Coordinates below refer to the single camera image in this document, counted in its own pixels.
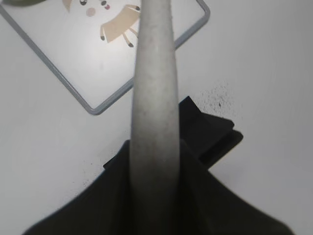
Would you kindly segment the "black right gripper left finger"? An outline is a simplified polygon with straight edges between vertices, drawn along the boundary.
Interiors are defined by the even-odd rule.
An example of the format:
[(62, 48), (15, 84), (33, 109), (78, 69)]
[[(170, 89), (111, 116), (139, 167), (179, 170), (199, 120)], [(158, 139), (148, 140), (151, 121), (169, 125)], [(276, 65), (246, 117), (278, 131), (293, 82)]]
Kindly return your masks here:
[(25, 234), (132, 235), (129, 147), (130, 142), (125, 141), (90, 186)]

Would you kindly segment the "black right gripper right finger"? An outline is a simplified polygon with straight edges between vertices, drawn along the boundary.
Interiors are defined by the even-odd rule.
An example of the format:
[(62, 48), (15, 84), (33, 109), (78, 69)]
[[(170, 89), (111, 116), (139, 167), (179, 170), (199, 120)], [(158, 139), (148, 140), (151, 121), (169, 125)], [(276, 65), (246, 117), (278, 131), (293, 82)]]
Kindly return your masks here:
[(178, 234), (291, 235), (293, 231), (225, 187), (180, 141)]

